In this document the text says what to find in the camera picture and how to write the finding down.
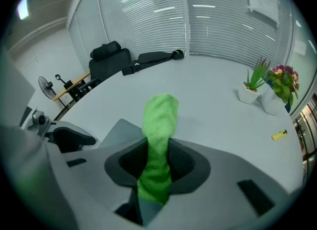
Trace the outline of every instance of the pink flower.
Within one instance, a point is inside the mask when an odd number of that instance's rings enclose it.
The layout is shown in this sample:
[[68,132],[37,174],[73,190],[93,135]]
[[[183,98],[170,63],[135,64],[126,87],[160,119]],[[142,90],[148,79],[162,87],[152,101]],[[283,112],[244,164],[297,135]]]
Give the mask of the pink flower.
[[293,68],[291,66],[285,67],[285,72],[288,72],[291,76],[294,74]]
[[293,79],[295,82],[298,82],[298,73],[296,71],[294,71]]
[[297,87],[296,87],[296,82],[294,81],[294,83],[293,83],[293,87],[294,87],[294,90],[295,90],[295,92],[297,91]]
[[271,71],[273,71],[275,74],[280,75],[285,71],[285,66],[283,65],[279,65],[277,67],[272,67]]

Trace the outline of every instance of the standing fan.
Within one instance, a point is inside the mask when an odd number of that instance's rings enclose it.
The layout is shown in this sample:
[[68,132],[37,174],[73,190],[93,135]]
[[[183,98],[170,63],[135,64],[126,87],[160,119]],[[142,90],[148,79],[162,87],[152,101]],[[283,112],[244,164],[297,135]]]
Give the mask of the standing fan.
[[[56,93],[53,90],[53,83],[48,82],[45,78],[39,77],[39,86],[40,86],[42,92],[45,94],[45,96],[48,97],[50,100],[52,100],[54,98],[54,96],[56,95]],[[59,102],[61,102],[63,104],[63,106],[65,108],[67,108],[67,106],[65,106],[65,104],[60,99],[58,99],[58,100],[59,100]]]

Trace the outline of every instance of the black office chair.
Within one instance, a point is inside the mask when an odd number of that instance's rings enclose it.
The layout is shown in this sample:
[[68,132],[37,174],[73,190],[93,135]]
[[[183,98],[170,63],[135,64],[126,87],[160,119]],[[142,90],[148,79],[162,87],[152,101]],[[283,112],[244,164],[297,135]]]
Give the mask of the black office chair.
[[91,81],[80,86],[79,91],[83,91],[88,86],[95,88],[131,63],[130,51],[121,49],[120,44],[116,41],[94,49],[90,53],[90,57],[92,58],[89,62]]

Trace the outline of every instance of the white pot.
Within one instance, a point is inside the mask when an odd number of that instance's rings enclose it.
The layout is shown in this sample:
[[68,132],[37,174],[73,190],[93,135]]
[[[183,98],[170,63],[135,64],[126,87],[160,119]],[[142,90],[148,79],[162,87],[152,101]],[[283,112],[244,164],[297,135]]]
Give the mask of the white pot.
[[259,93],[255,93],[249,89],[247,89],[243,82],[239,84],[238,88],[238,96],[240,101],[251,104],[253,101],[256,100],[256,98],[259,96]]
[[271,115],[276,115],[283,107],[282,99],[276,95],[272,88],[261,95],[261,104],[264,111]]

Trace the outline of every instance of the green towel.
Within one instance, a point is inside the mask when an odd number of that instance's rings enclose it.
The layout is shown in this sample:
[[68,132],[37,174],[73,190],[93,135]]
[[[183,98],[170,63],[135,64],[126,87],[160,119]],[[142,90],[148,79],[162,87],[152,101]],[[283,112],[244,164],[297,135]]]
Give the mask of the green towel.
[[178,100],[160,94],[146,102],[142,131],[148,138],[148,162],[138,179],[138,197],[165,204],[172,183],[167,163],[167,142],[177,122]]

